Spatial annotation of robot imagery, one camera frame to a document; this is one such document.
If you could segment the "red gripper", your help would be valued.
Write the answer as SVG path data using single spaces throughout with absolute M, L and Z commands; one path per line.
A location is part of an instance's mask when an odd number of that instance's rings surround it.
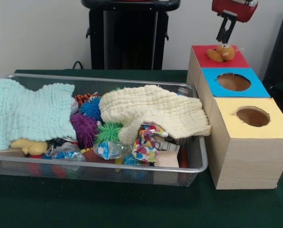
M 212 10 L 218 14 L 228 14 L 236 17 L 236 20 L 240 22 L 248 22 L 253 16 L 256 8 L 258 6 L 257 0 L 213 0 Z M 217 34 L 216 40 L 218 42 L 227 44 L 234 26 L 236 24 L 235 20 L 231 21 L 230 27 L 226 31 L 226 24 L 228 19 L 223 19 L 220 26 L 219 32 Z

